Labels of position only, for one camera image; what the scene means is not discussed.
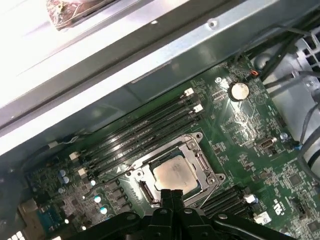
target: blue capacitor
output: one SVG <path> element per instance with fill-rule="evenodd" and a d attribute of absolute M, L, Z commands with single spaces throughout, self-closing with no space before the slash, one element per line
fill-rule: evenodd
<path fill-rule="evenodd" d="M 107 214 L 108 210 L 103 206 L 100 208 L 100 213 Z"/>

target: wire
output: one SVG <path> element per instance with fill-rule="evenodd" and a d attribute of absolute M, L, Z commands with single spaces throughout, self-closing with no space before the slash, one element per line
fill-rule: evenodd
<path fill-rule="evenodd" d="M 246 44 L 244 44 L 241 49 L 238 51 L 238 53 L 235 55 L 234 57 L 234 63 L 237 63 L 240 56 L 248 49 L 250 48 L 250 46 L 257 41 L 259 38 L 263 37 L 264 35 L 266 35 L 267 33 L 269 33 L 271 30 L 274 29 L 284 29 L 288 32 L 292 32 L 292 33 L 296 33 L 296 34 L 301 34 L 301 35 L 307 35 L 307 36 L 311 36 L 312 34 L 308 31 L 304 31 L 295 27 L 290 27 L 290 26 L 284 26 L 281 24 L 272 24 L 270 26 L 268 26 L 267 28 L 259 31 L 256 35 L 254 35 Z"/>
<path fill-rule="evenodd" d="M 298 27 L 304 29 L 306 31 L 312 30 L 319 24 L 320 16 L 318 11 L 317 14 L 312 15 L 311 17 L 308 16 L 307 19 L 302 21 L 302 24 Z M 260 79 L 265 81 L 267 77 L 278 67 L 287 53 L 291 50 L 291 48 L 295 45 L 295 43 L 301 38 L 300 34 L 293 34 L 291 37 L 288 38 L 287 41 L 283 43 L 283 45 L 276 51 L 274 56 L 266 63 L 265 67 L 263 68 Z"/>
<path fill-rule="evenodd" d="M 304 122 L 303 122 L 303 126 L 302 126 L 302 132 L 301 132 L 299 145 L 302 145 L 304 143 L 304 139 L 306 136 L 306 132 L 307 132 L 307 128 L 308 128 L 308 124 L 310 122 L 310 119 L 311 119 L 312 115 L 314 114 L 314 112 L 316 111 L 316 109 L 319 109 L 319 108 L 320 108 L 320 103 L 314 105 L 306 114 Z"/>
<path fill-rule="evenodd" d="M 309 161 L 308 161 L 308 163 L 307 163 L 310 169 L 314 166 L 315 162 L 317 161 L 317 159 L 318 159 L 319 157 L 320 157 L 320 149 L 319 149 L 318 151 L 316 151 L 316 152 L 310 157 L 310 159 L 309 159 Z"/>
<path fill-rule="evenodd" d="M 288 82 L 289 80 L 293 80 L 295 78 L 298 78 L 298 77 L 307 77 L 307 76 L 311 76 L 311 77 L 316 77 L 316 78 L 320 78 L 320 72 L 314 72 L 314 71 L 298 71 L 297 73 L 299 73 L 299 75 L 297 77 L 294 77 L 292 73 L 288 74 L 288 75 L 285 75 L 281 78 L 279 78 L 278 80 L 275 80 L 273 82 L 270 82 L 270 83 L 267 83 L 264 85 L 264 87 L 266 89 L 270 89 L 270 88 L 273 88 L 275 86 L 278 86 L 280 84 L 283 84 L 283 83 L 286 83 Z"/>
<path fill-rule="evenodd" d="M 302 170 L 309 177 L 313 178 L 318 184 L 320 184 L 320 177 L 318 177 L 314 172 L 311 171 L 307 162 L 304 159 L 305 153 L 310 149 L 310 147 L 320 138 L 320 126 L 308 137 L 303 146 L 301 147 L 297 161 L 299 162 Z"/>
<path fill-rule="evenodd" d="M 46 151 L 48 151 L 49 149 L 53 149 L 59 145 L 68 145 L 68 144 L 73 144 L 75 143 L 82 135 L 68 135 L 65 136 L 64 138 L 62 138 L 61 140 L 57 140 L 57 141 L 52 141 L 50 143 L 48 143 L 47 145 L 44 145 L 42 147 L 40 147 L 38 150 L 36 150 L 35 152 L 33 152 L 32 154 L 30 154 L 28 157 L 26 157 L 21 164 L 20 170 L 22 172 L 25 171 L 25 168 L 27 166 L 27 164 L 29 164 L 31 161 L 33 161 L 36 157 L 38 157 L 41 154 L 44 154 Z"/>

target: motherboard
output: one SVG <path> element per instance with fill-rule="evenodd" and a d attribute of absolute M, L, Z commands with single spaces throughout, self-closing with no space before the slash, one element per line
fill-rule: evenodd
<path fill-rule="evenodd" d="M 67 238 L 122 212 L 143 216 L 161 189 L 181 189 L 209 218 L 318 239 L 320 186 L 295 144 L 250 62 L 223 62 L 26 172 L 33 198 L 19 209 L 40 227 L 25 235 Z"/>

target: cpu socket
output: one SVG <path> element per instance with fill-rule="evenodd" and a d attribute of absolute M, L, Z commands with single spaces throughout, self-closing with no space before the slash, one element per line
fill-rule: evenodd
<path fill-rule="evenodd" d="M 180 189 L 186 206 L 196 203 L 225 180 L 208 163 L 202 139 L 201 132 L 184 134 L 136 160 L 126 177 L 139 183 L 152 207 L 160 203 L 162 189 Z"/>

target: green circuit board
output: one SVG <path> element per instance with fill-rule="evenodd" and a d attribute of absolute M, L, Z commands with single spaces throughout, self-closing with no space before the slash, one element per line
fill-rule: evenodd
<path fill-rule="evenodd" d="M 119 195 L 125 195 L 121 203 L 116 200 L 110 187 L 103 183 L 125 172 L 151 148 L 135 151 L 135 155 L 111 165 L 94 178 L 89 177 L 89 180 L 80 177 L 79 171 L 89 169 L 94 163 L 99 163 L 97 170 L 110 166 L 114 159 L 104 157 L 101 139 L 117 133 L 119 129 L 125 131 L 132 122 L 192 88 L 196 95 L 192 103 L 203 107 L 201 118 L 193 119 L 191 123 L 185 120 L 181 127 L 169 126 L 168 131 L 164 125 L 159 127 L 163 137 L 157 146 L 183 134 L 201 132 L 203 139 L 199 145 L 210 166 L 215 173 L 226 176 L 213 196 L 235 185 L 248 187 L 258 199 L 253 208 L 254 216 L 261 216 L 266 227 L 297 239 L 320 238 L 319 187 L 301 170 L 296 158 L 297 150 L 293 147 L 294 140 L 263 84 L 259 78 L 247 79 L 245 84 L 249 88 L 249 96 L 242 101 L 230 98 L 230 85 L 244 80 L 251 69 L 246 59 L 237 65 L 221 63 L 76 142 L 49 159 L 45 165 L 29 172 L 26 178 L 33 189 L 34 198 L 43 206 L 38 210 L 40 217 L 43 219 L 43 214 L 48 211 L 55 212 L 52 213 L 54 217 L 50 218 L 51 222 L 45 223 L 47 234 L 59 231 L 70 215 L 75 232 L 83 231 L 82 227 L 88 221 L 89 225 L 94 226 L 123 211 L 135 211 L 143 216 L 151 206 L 136 182 L 129 181 L 124 175 L 118 178 L 116 187 L 121 187 Z M 270 147 L 261 147 L 270 140 L 273 140 Z M 99 154 L 93 154 L 93 151 L 97 151 L 94 149 L 97 145 L 101 146 L 101 150 Z M 77 156 L 71 160 L 73 153 L 77 153 Z M 95 184 L 102 186 L 88 194 L 92 179 Z M 95 196 L 101 198 L 98 203 Z M 101 214 L 101 208 L 107 209 L 107 214 Z"/>

